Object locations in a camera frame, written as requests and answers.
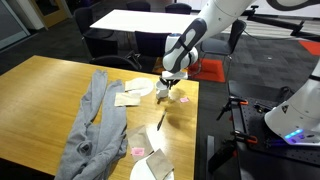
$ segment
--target gray sweatshirt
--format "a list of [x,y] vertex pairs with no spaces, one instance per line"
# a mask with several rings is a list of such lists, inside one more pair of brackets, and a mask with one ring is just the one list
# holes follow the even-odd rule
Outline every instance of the gray sweatshirt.
[[[126,107],[115,107],[116,92],[124,92],[120,80],[107,85],[107,73],[97,70],[69,134],[56,180],[107,179],[111,163],[126,153]],[[100,124],[92,124],[101,102]]]

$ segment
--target black object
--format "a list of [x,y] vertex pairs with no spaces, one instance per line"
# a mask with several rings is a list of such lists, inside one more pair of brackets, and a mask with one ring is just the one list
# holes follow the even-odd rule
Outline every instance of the black object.
[[[229,94],[232,96],[278,101],[278,88],[237,81],[229,81],[228,88]],[[234,129],[245,132],[246,123],[242,119],[240,106],[232,104],[231,108]],[[254,151],[240,142],[237,142],[237,160],[241,179],[317,180],[320,177],[318,166]]]
[[151,6],[150,3],[146,1],[132,1],[128,2],[127,9],[130,11],[144,11],[144,12],[150,12]]
[[242,98],[236,97],[236,96],[229,96],[227,104],[222,107],[221,112],[220,112],[219,116],[218,116],[217,119],[216,119],[217,121],[220,120],[220,118],[222,117],[222,115],[223,115],[225,112],[231,110],[231,103],[232,103],[232,102],[237,102],[237,103],[242,103],[242,104],[248,104],[248,101],[245,100],[245,99],[242,99]]
[[166,13],[190,14],[192,7],[185,3],[173,3],[165,7]]
[[207,137],[207,163],[206,163],[206,180],[213,180],[213,174],[209,172],[209,161],[214,155],[214,137]]
[[228,77],[229,68],[230,68],[231,59],[232,59],[230,55],[233,53],[234,49],[236,48],[238,40],[242,32],[246,29],[246,26],[247,24],[244,21],[236,20],[232,24],[231,33],[228,41],[208,38],[204,40],[200,45],[200,49],[204,53],[202,58],[205,58],[206,54],[215,54],[215,55],[224,56],[224,60],[226,56],[230,59],[230,63],[226,72],[226,77]]
[[164,116],[165,116],[166,114],[167,114],[167,111],[164,110],[164,111],[163,111],[163,114],[162,114],[162,116],[161,116],[161,119],[160,119],[160,121],[159,121],[159,123],[158,123],[158,125],[157,125],[157,131],[159,131],[159,129],[160,129],[161,125],[162,125],[162,121],[163,121],[163,119],[164,119]]
[[118,54],[118,42],[114,40],[105,40],[95,36],[83,35],[86,45],[93,58],[105,55]]
[[163,57],[167,36],[171,33],[150,33],[135,31],[138,51],[150,57]]
[[90,64],[95,64],[99,66],[107,66],[119,69],[126,69],[132,71],[138,71],[139,67],[137,64],[131,60],[117,56],[117,55],[107,55],[95,58],[89,62]]
[[114,31],[111,30],[98,30],[90,28],[94,21],[92,9],[89,7],[83,7],[75,10],[74,19],[82,35],[86,34],[96,38],[109,38],[114,33]]
[[171,90],[171,87],[178,84],[178,82],[180,81],[179,79],[163,79],[161,77],[159,79],[161,83],[166,85],[169,90]]
[[256,102],[253,107],[257,110],[258,113],[266,113],[272,110],[271,107],[261,104],[259,102]]
[[[316,1],[307,1],[306,3],[303,3],[301,6],[305,6],[308,3],[315,3],[315,2]],[[309,39],[311,41],[320,42],[320,35],[301,31],[305,20],[302,20],[299,24],[295,24],[295,23],[270,19],[270,18],[266,18],[266,17],[262,17],[262,16],[256,16],[254,13],[256,12],[255,9],[258,7],[259,6],[251,6],[252,9],[247,10],[246,13],[243,14],[243,15],[248,16],[247,20],[262,23],[262,24],[272,25],[272,26],[276,26],[276,27],[281,27],[281,28],[285,28],[285,29],[291,29],[292,30],[292,32],[290,34],[291,36],[296,36],[296,37],[300,37],[300,38],[304,38],[304,39]],[[294,8],[296,8],[296,6],[290,6],[290,7],[286,7],[286,8],[293,8],[294,9]]]
[[[255,98],[247,98],[249,104],[260,102],[269,107],[277,105],[277,102],[266,101]],[[259,113],[252,106],[241,106],[245,131],[254,134],[259,142],[248,147],[252,150],[267,153],[270,155],[301,161],[304,163],[320,166],[320,148],[307,146],[288,145],[282,138],[273,133],[265,124],[265,113]]]
[[232,131],[230,133],[234,136],[233,140],[225,140],[223,146],[210,158],[208,161],[208,171],[213,173],[222,164],[228,161],[236,151],[237,142],[243,142],[246,144],[257,144],[258,140],[255,136],[245,134],[241,131]]

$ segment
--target office chair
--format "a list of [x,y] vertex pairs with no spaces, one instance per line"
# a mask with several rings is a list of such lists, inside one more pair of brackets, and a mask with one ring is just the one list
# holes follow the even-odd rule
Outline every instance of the office chair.
[[165,7],[166,13],[174,13],[174,14],[190,14],[191,6],[184,3],[173,3],[169,4]]
[[92,58],[118,54],[117,41],[101,39],[87,34],[84,34],[83,37]]
[[131,11],[144,11],[144,12],[150,12],[151,6],[150,3],[146,1],[132,1],[128,2],[127,9]]
[[99,65],[99,66],[107,66],[118,69],[126,69],[131,71],[139,71],[139,67],[137,64],[132,62],[131,60],[117,56],[117,55],[106,55],[95,58],[89,62],[90,64]]
[[117,56],[118,42],[115,40],[100,39],[94,36],[83,35],[86,46],[91,54],[91,64],[115,67],[127,70],[140,70],[141,65],[136,59],[128,59]]
[[[140,55],[149,57],[163,57],[165,53],[166,38],[171,33],[150,33],[135,31],[134,34],[136,37],[137,49]],[[138,63],[140,63],[140,61],[143,61],[143,59],[139,60],[138,57],[133,56],[132,58],[135,59],[135,61]],[[143,62],[143,71],[152,72],[154,63],[151,63],[149,61]]]
[[209,38],[204,40],[200,45],[200,50],[204,53],[202,57],[203,59],[205,58],[206,54],[224,56],[223,62],[225,61],[226,56],[229,58],[230,62],[228,65],[226,77],[228,77],[229,68],[232,60],[230,55],[233,53],[242,32],[246,29],[246,26],[247,25],[244,21],[236,20],[232,24],[231,33],[228,41]]
[[99,30],[91,29],[90,26],[93,22],[92,9],[89,7],[83,7],[75,10],[74,19],[78,25],[80,33],[95,36],[98,38],[109,38],[113,35],[114,31],[111,30]]

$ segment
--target black stand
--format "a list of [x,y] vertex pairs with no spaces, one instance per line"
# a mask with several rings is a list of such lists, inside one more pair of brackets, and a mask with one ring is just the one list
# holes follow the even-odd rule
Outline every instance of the black stand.
[[214,155],[214,137],[208,136],[207,139],[207,165],[206,165],[206,180],[213,180],[213,173],[209,172],[209,161]]
[[269,19],[266,17],[256,16],[254,15],[254,13],[256,12],[255,9],[258,7],[259,6],[251,6],[252,10],[247,10],[242,15],[248,16],[247,20],[249,21],[268,24],[272,26],[285,28],[285,29],[291,29],[292,32],[290,36],[296,36],[304,39],[309,39],[311,41],[320,42],[320,35],[301,31],[305,20],[302,20],[300,24],[294,24],[294,23],[289,23],[285,21],[279,21],[279,20]]

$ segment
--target red object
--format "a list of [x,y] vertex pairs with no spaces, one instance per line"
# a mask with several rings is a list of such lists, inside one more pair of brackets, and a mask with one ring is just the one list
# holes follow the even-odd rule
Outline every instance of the red object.
[[250,144],[258,144],[258,138],[255,136],[250,136],[251,139],[247,139],[247,142]]
[[248,101],[245,101],[245,102],[240,102],[241,105],[248,105],[249,102]]
[[232,152],[232,156],[233,156],[233,157],[237,157],[237,156],[238,156],[237,150],[234,150],[234,151]]
[[[194,79],[202,79],[216,82],[225,82],[221,60],[200,59],[202,67],[199,74],[192,76]],[[188,74],[192,75],[198,70],[198,62],[188,67]]]
[[299,41],[299,43],[306,48],[310,54],[320,56],[320,43],[312,41]]

